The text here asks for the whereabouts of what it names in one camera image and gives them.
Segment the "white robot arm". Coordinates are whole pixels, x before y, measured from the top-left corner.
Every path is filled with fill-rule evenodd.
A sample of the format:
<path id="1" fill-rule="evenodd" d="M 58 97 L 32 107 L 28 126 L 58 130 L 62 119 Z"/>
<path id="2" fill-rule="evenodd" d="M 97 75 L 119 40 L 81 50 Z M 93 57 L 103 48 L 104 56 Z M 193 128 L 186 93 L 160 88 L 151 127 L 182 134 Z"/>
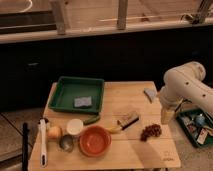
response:
<path id="1" fill-rule="evenodd" d="M 184 99 L 213 117 L 213 88 L 203 83 L 205 76 L 206 70 L 199 62 L 188 62 L 165 72 L 164 86 L 158 94 L 162 124 L 169 123 Z"/>

